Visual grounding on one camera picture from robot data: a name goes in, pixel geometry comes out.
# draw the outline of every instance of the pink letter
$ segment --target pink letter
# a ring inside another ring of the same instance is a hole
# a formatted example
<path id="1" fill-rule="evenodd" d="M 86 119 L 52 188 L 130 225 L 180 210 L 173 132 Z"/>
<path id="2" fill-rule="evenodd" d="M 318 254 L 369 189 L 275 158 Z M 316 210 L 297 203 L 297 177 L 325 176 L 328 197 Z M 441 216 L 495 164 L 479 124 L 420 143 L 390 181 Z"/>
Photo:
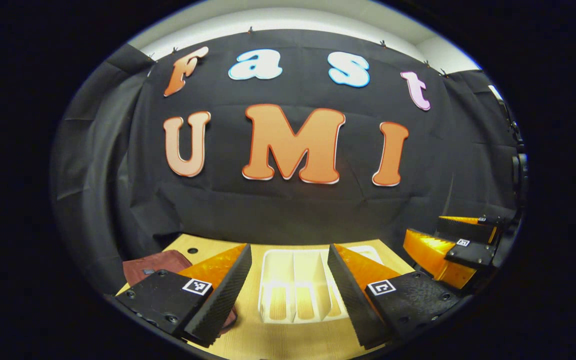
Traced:
<path id="1" fill-rule="evenodd" d="M 401 77 L 406 79 L 410 98 L 416 107 L 425 112 L 430 110 L 430 101 L 426 100 L 424 94 L 421 92 L 421 89 L 426 89 L 426 84 L 424 84 L 413 71 L 402 72 Z"/>

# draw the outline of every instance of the white plastic container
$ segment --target white plastic container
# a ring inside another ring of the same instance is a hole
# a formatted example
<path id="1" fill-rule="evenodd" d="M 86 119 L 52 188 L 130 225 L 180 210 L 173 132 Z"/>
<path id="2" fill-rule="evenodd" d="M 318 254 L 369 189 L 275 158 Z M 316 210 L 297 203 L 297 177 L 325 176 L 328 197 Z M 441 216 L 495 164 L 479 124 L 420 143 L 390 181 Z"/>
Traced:
<path id="1" fill-rule="evenodd" d="M 348 249 L 383 264 L 372 246 Z M 328 252 L 327 248 L 265 252 L 257 305 L 264 323 L 304 324 L 348 317 L 328 267 Z"/>

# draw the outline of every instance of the white letter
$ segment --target white letter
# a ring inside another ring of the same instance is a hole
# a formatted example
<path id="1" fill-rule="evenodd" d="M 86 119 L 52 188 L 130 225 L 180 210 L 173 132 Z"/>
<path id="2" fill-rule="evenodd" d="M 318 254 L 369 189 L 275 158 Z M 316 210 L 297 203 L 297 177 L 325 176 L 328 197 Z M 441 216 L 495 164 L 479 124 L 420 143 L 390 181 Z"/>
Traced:
<path id="1" fill-rule="evenodd" d="M 346 84 L 355 88 L 362 88 L 370 82 L 368 75 L 368 61 L 359 55 L 347 52 L 331 52 L 328 63 L 333 66 L 328 75 L 337 84 Z"/>
<path id="2" fill-rule="evenodd" d="M 233 80 L 274 79 L 284 71 L 279 67 L 280 57 L 279 51 L 269 48 L 244 52 L 237 57 L 238 63 L 230 68 L 228 76 Z"/>

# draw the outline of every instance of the white ceiling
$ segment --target white ceiling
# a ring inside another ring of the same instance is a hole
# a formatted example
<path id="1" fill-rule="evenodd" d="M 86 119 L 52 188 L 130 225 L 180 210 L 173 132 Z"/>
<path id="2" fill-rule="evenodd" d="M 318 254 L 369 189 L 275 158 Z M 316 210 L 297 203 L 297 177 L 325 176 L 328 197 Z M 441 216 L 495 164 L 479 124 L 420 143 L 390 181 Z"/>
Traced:
<path id="1" fill-rule="evenodd" d="M 204 0 L 172 14 L 135 36 L 129 43 L 142 49 L 157 39 L 190 25 L 234 12 L 263 8 L 298 8 L 329 12 L 372 25 L 413 45 L 437 36 L 432 30 L 406 15 L 371 0 Z"/>

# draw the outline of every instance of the letter m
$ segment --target letter m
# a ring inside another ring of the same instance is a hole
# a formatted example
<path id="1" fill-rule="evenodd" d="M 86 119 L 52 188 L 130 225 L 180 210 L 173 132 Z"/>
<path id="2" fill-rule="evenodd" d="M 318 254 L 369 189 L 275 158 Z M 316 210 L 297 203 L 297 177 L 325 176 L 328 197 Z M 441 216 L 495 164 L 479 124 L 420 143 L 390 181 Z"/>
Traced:
<path id="1" fill-rule="evenodd" d="M 250 162 L 242 174 L 250 180 L 270 180 L 275 169 L 268 164 L 272 152 L 281 177 L 293 177 L 299 162 L 308 153 L 306 166 L 299 171 L 299 178 L 306 183 L 334 184 L 339 181 L 335 169 L 339 128 L 346 117 L 332 109 L 315 109 L 297 134 L 288 123 L 279 105 L 259 104 L 246 109 L 252 121 Z"/>

